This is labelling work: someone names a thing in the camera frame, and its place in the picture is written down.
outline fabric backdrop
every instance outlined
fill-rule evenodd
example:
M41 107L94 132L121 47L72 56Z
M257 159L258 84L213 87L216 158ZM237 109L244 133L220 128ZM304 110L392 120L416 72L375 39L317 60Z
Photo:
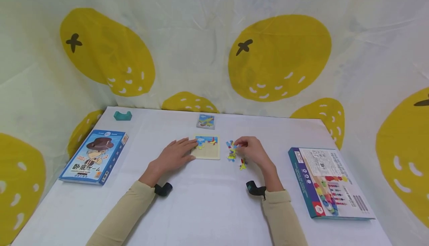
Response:
M0 245L107 105L321 118L429 241L429 0L0 0Z

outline blue game box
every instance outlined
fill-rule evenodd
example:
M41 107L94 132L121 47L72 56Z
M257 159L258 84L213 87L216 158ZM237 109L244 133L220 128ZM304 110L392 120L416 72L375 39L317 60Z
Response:
M59 179L104 185L127 140L128 135L121 131L92 130Z
M311 218L375 219L337 150L292 147L289 158Z

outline yellow fruit pattern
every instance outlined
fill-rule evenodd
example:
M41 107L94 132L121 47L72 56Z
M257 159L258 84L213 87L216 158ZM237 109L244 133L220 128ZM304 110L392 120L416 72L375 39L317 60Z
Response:
M45 188L42 154L0 133L0 245L12 243L29 220Z
M324 69L331 36L307 15L280 15L247 27L229 52L232 88L242 97L272 102L299 94Z
M376 135L381 171L396 195L429 227L429 88L403 100Z
M79 149L82 142L94 128L103 112L103 110L97 110L87 114L87 116L76 126L76 128L74 128L67 147L67 152L69 153L70 158L73 157L74 153L76 153L76 151Z
M110 86L119 96L149 92L155 80L152 56L128 27L94 9L79 8L60 27L63 48L88 78Z
M338 149L343 145L345 133L344 108L339 101L332 98L322 98L295 111L291 118L321 119L330 132Z
M162 104L164 110L194 111L204 113L219 113L208 99L190 92L176 93Z

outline black x mark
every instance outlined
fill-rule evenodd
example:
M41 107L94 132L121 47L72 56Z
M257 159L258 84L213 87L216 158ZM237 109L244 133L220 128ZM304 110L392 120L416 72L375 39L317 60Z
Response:
M237 51L237 54L235 56L238 56L240 54L240 52L245 51L245 52L249 52L249 45L253 43L253 40L248 39L246 40L244 43L240 42L239 43L239 50Z
M76 50L76 46L82 46L82 42L78 40L78 37L79 37L79 34L74 33L73 35L71 35L71 38L66 41L66 44L70 44L71 52L73 53Z
M417 102L414 105L415 106L426 106L426 105L429 105L429 99L427 99L427 100L421 100L420 102Z

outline white table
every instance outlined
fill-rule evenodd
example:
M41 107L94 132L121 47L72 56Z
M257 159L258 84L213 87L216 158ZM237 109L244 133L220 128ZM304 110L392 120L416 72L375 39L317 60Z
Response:
M131 121L116 121L115 111L131 111ZM98 224L152 159L172 140L195 134L220 138L221 160L197 159L163 178L173 185L167 198L156 198L129 236L127 245L271 245L261 198L250 196L246 182L263 185L252 164L226 158L227 140L257 136L277 165L308 245L391 245L377 220L313 220L293 172L291 147L336 148L318 119L286 119L215 114L215 130L196 127L198 113L108 107L96 129L126 131L130 140L104 186L57 181L22 229L13 246L85 245Z

